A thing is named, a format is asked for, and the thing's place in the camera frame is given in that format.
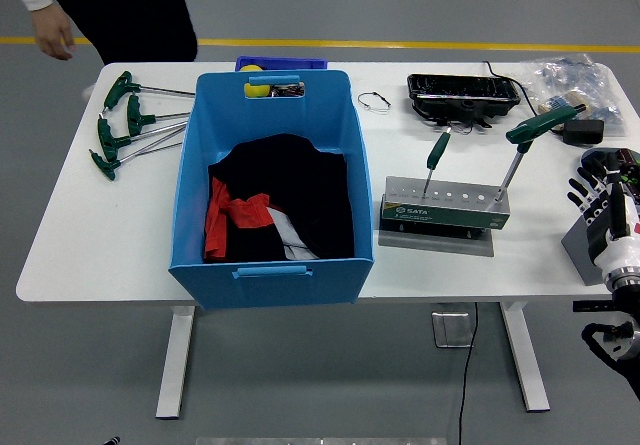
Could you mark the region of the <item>person's right hand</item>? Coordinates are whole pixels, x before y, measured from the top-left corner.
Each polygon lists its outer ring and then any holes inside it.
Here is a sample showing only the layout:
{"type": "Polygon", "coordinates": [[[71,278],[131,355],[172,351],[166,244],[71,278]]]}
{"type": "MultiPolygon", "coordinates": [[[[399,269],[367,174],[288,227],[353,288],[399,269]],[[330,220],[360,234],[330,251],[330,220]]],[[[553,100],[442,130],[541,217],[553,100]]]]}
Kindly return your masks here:
{"type": "Polygon", "coordinates": [[[67,61],[75,51],[75,41],[71,22],[64,11],[55,3],[39,10],[31,11],[30,18],[34,38],[39,49],[47,56],[67,61]]]}

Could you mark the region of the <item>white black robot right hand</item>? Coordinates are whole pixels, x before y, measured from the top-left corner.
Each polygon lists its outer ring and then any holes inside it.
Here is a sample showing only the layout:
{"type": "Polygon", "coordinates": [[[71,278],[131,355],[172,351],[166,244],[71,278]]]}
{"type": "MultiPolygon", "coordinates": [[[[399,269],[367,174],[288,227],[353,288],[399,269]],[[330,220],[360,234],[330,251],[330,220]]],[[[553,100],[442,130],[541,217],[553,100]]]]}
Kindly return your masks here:
{"type": "Polygon", "coordinates": [[[639,265],[639,168],[623,149],[597,148],[583,154],[567,198],[579,218],[562,239],[583,281],[597,273],[639,265]]]}

